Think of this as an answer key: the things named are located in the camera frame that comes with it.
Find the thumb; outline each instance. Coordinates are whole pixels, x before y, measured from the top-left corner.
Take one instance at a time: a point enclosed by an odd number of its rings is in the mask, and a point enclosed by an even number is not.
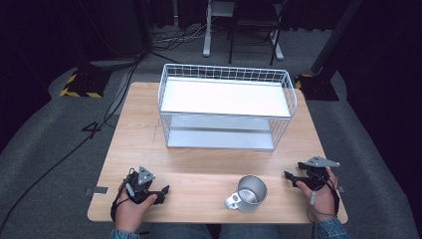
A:
[[[154,204],[155,199],[157,199],[156,194],[149,195],[142,203],[139,204],[139,211],[145,212]]]
[[[305,195],[305,197],[311,197],[311,194],[313,193],[308,186],[302,182],[302,181],[296,181],[296,185],[298,188],[301,189],[302,193]]]

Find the gray carpet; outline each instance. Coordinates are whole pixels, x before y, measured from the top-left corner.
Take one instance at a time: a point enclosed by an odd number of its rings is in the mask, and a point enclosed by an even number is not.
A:
[[[283,32],[280,43],[285,59],[273,66],[269,66],[270,53],[264,50],[254,57],[235,54],[229,65],[225,31],[214,33],[209,58],[202,57],[201,38],[157,53],[182,64],[283,69],[293,78],[311,72],[329,34]],[[157,82],[166,63],[171,62],[148,54],[132,80]],[[32,183],[89,135],[81,131],[83,127],[104,120],[107,108],[116,106],[113,100],[128,73],[128,69],[113,72],[102,99],[60,97],[73,70],[52,82],[52,100],[28,119],[0,155],[0,220]],[[341,76],[335,75],[332,83],[339,102],[308,102],[308,106],[326,156],[341,163],[334,172],[346,190],[341,197],[349,216],[344,225],[347,232],[352,238],[419,238],[405,194],[345,100]],[[109,124],[116,125],[117,120],[118,110]],[[48,173],[15,208],[1,238],[106,238],[112,223],[87,218],[91,197],[86,191],[97,184],[112,135],[113,127],[104,125]],[[308,224],[281,228],[284,238],[311,237]]]

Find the sleeve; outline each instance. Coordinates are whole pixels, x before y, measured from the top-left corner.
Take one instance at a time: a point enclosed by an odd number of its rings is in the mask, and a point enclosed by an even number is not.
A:
[[[135,233],[114,229],[109,234],[108,239],[140,239],[140,236]]]
[[[319,239],[350,238],[337,218],[327,219],[316,223],[316,233]]]

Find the mug handle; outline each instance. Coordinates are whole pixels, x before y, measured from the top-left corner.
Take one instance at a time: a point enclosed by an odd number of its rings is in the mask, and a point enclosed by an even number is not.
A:
[[[226,204],[226,207],[228,209],[238,209],[238,203],[241,202],[242,199],[240,199],[240,196],[237,192],[233,193],[230,197],[228,197],[225,201],[224,204]]]

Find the chair leg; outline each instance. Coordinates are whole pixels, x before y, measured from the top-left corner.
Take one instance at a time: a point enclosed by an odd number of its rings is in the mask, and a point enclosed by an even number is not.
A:
[[[274,62],[274,57],[276,56],[276,51],[277,51],[277,46],[279,45],[279,38],[280,38],[280,31],[281,29],[279,28],[279,30],[277,30],[277,36],[276,36],[276,41],[274,42],[273,45],[273,54],[271,55],[271,61],[270,61],[270,66],[273,66],[273,62]]]

